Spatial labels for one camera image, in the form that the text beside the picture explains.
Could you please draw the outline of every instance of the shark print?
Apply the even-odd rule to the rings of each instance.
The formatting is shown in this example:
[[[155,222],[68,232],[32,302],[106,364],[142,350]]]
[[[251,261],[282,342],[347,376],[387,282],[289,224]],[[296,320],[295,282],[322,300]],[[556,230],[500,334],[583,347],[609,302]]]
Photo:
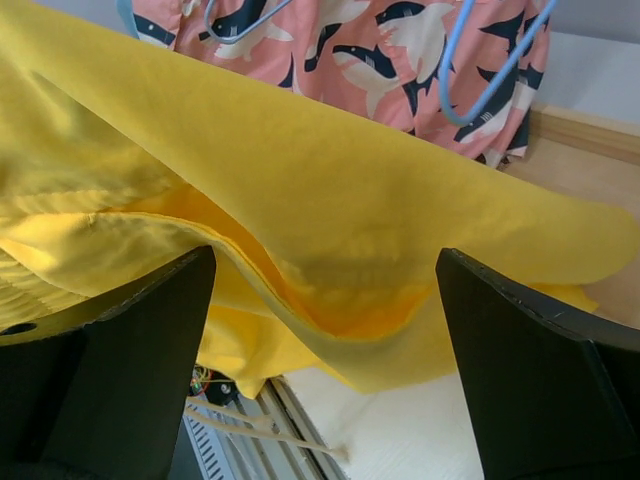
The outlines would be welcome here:
[[[525,152],[525,114],[544,74],[548,22],[482,115],[460,128],[438,111],[435,89],[462,1],[293,0],[233,45],[216,42],[203,28],[209,0],[122,1],[130,1],[139,17],[132,31],[177,53],[482,158],[488,168],[501,164],[507,153]],[[234,36],[282,1],[217,0],[208,21],[217,35]],[[469,110],[477,99],[471,92],[486,88],[546,2],[476,2],[453,63],[447,65],[456,72],[450,84],[456,111]]]
[[[327,42],[340,27],[360,17],[370,0],[323,0],[320,4],[319,18],[311,35],[312,43],[307,49],[304,71],[312,72],[318,67],[320,56]]]
[[[134,15],[133,19],[136,23],[138,37],[144,42],[151,43],[152,45],[157,45],[162,48],[169,48],[176,39],[175,34],[165,30],[161,25],[152,22],[148,18],[141,17],[140,15]]]
[[[516,46],[518,45],[518,34],[520,33],[520,27],[522,27],[523,21],[524,10],[522,11],[522,13],[511,18],[510,20],[506,20],[504,22],[496,22],[489,25],[488,27],[481,28],[480,31],[507,40],[509,42],[507,55],[511,55],[511,53],[516,49]]]
[[[447,32],[442,17],[453,11],[450,3],[422,5],[415,2],[397,2],[376,15],[380,33],[386,37],[385,45],[404,47],[416,78],[403,86],[413,115],[418,110],[418,94],[428,93],[437,78],[447,45]]]
[[[255,23],[262,16],[265,7],[271,10],[275,3],[277,3],[277,0],[275,2],[274,0],[245,0],[235,12],[216,18],[211,28],[220,37],[237,35]],[[265,38],[281,42],[293,41],[293,36],[275,25],[273,18],[270,18],[249,35],[232,45],[218,44],[207,31],[200,33],[198,38],[205,45],[217,46],[215,56],[218,58],[226,60],[243,58],[247,62],[252,60],[251,51],[253,48]]]
[[[490,72],[477,67],[480,76],[488,82],[493,80],[498,72]],[[465,144],[470,143],[477,136],[488,136],[498,133],[502,130],[511,106],[513,103],[516,81],[518,79],[518,68],[513,68],[504,82],[500,85],[495,95],[491,97],[485,111],[476,117],[473,122],[458,130],[454,137],[454,141]]]
[[[529,29],[531,28],[531,25],[533,25],[533,22],[535,22],[537,18],[538,18],[538,15],[524,21],[524,29],[522,31],[522,35],[525,35],[529,31]],[[549,21],[550,21],[550,18],[547,18],[547,21],[543,23],[545,31],[547,31],[547,29],[549,28]],[[522,56],[526,57],[527,55],[529,55],[529,53],[531,53],[532,48],[533,48],[533,43],[527,47],[527,49],[524,51]]]
[[[400,86],[400,79],[391,59],[378,46],[369,50],[357,45],[336,45],[333,47],[333,57],[338,65],[345,67],[342,70],[344,77],[367,92],[369,118],[375,115],[380,100]]]
[[[289,64],[289,70],[287,76],[278,83],[280,88],[290,88],[295,94],[301,95],[300,85],[298,85],[298,76],[296,75],[296,64],[293,55],[291,55],[291,63]]]
[[[407,96],[407,100],[409,101],[409,107],[411,108],[411,113],[415,116],[418,111],[418,95],[420,90],[425,91],[425,95],[429,93],[431,89],[431,84],[434,80],[438,79],[438,71],[440,69],[440,64],[442,63],[442,57],[444,56],[444,49],[447,46],[447,42],[445,41],[444,46],[442,47],[442,53],[440,58],[438,59],[438,63],[436,64],[435,70],[429,75],[424,82],[420,83],[418,79],[413,80],[409,83],[406,83],[402,86],[404,89],[404,93]],[[453,68],[453,64],[449,65],[449,70],[455,72],[455,68]]]

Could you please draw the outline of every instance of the blue hanger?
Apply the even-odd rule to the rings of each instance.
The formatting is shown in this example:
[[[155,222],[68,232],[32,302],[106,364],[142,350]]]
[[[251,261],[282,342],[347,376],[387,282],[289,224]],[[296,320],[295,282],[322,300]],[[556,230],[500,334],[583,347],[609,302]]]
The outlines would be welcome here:
[[[493,77],[486,90],[482,92],[482,95],[480,95],[480,98],[478,99],[476,104],[471,107],[466,115],[460,116],[456,112],[454,112],[453,108],[451,107],[451,99],[449,98],[449,67],[452,65],[453,56],[456,52],[456,48],[458,47],[460,37],[462,36],[462,31],[464,30],[465,25],[469,20],[469,15],[471,14],[471,10],[473,9],[473,5],[475,3],[475,0],[464,0],[464,5],[462,5],[462,8],[460,9],[458,20],[453,27],[453,32],[451,33],[451,37],[449,38],[447,46],[444,50],[442,63],[438,68],[438,96],[440,97],[440,107],[442,108],[442,112],[451,123],[459,125],[461,127],[469,125],[483,112],[484,108],[487,106],[487,103],[489,102],[489,100],[491,100],[491,97],[493,97],[502,82],[504,82],[507,75],[509,75],[511,69],[520,60],[520,57],[522,56],[524,51],[533,43],[533,39],[536,33],[538,33],[538,30],[540,30],[543,24],[549,19],[551,11],[555,8],[557,1],[558,0],[549,0],[549,3],[545,7],[545,9],[531,24],[531,27],[527,31],[524,38],[511,53],[511,56],[509,56],[507,63],[505,63],[500,72],[498,72],[498,74]]]
[[[276,13],[282,10],[284,7],[289,5],[293,0],[284,0],[281,4],[277,5],[270,12],[267,12],[265,15],[256,20],[252,25],[249,25],[244,31],[239,32],[237,35],[232,35],[231,37],[219,37],[211,28],[211,12],[213,11],[213,7],[215,6],[217,0],[209,0],[207,4],[207,8],[204,11],[204,24],[207,28],[207,33],[211,35],[216,42],[224,43],[225,45],[232,45],[242,40],[244,37],[253,32],[256,28],[262,25],[264,22],[273,17]]]

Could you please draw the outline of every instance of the white wall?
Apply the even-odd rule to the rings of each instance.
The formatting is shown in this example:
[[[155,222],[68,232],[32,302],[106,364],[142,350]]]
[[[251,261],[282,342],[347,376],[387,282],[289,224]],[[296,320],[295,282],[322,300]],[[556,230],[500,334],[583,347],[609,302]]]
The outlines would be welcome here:
[[[557,32],[640,43],[639,0],[558,0]]]

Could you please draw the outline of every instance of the string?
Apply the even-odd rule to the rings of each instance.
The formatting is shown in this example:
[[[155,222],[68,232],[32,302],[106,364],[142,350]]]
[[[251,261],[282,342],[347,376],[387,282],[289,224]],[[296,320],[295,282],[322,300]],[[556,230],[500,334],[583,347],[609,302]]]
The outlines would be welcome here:
[[[190,408],[185,407],[184,413],[187,416],[190,416],[194,420],[204,424],[209,425],[217,430],[221,430],[227,433],[236,433],[238,435],[246,435],[252,438],[260,438],[265,440],[276,440],[279,442],[286,442],[291,445],[295,445],[301,448],[308,448],[310,450],[316,450],[318,452],[325,453],[327,455],[331,455],[336,459],[347,460],[347,452],[344,447],[341,448],[327,448],[324,445],[320,445],[318,443],[306,442],[304,440],[300,440],[298,438],[294,438],[290,435],[285,435],[282,433],[273,433],[273,432],[264,432],[261,430],[252,430],[245,427],[236,427],[235,425],[227,425],[222,422],[218,422],[216,420],[212,420],[210,418],[205,417],[204,415],[194,412]]]

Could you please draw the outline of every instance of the yellow fabric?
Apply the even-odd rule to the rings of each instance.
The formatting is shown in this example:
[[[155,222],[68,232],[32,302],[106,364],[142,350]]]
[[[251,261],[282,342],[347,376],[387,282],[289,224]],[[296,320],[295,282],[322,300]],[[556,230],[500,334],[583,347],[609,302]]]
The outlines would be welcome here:
[[[0,32],[0,329],[211,244],[200,362],[249,396],[310,365],[372,392],[454,368],[442,247],[583,308],[636,255],[626,212],[275,87],[28,1]]]

